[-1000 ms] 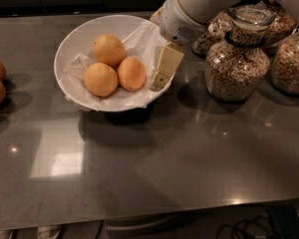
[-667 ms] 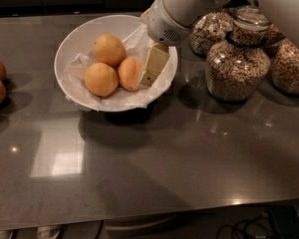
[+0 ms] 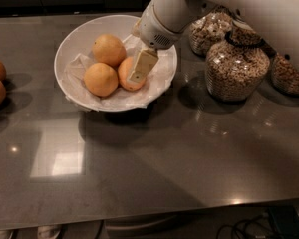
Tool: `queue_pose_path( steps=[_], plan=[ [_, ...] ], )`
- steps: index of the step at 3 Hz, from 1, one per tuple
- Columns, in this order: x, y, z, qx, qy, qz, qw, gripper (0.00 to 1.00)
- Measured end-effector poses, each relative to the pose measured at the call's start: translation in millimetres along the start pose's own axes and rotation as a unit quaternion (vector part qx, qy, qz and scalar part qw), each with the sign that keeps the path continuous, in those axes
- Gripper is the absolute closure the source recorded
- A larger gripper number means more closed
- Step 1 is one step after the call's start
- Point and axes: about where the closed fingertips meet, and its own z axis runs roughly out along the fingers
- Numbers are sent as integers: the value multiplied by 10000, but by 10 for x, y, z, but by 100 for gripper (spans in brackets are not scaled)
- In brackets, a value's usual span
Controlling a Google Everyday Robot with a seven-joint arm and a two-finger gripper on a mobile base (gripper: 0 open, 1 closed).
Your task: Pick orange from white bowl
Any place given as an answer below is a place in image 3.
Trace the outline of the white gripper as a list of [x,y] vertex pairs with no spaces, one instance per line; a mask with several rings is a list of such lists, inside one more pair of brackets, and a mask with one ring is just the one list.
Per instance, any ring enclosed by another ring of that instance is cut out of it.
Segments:
[[131,34],[140,37],[150,48],[142,48],[133,56],[127,80],[138,84],[144,80],[158,62],[157,50],[169,49],[183,31],[180,9],[173,0],[151,0],[137,20]]

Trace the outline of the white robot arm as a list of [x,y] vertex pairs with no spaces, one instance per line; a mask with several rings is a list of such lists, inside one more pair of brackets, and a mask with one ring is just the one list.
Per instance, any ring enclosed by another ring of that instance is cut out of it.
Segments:
[[299,0],[151,0],[133,29],[143,46],[129,79],[144,79],[157,62],[156,52],[169,49],[189,24],[218,5],[246,22],[299,72]]

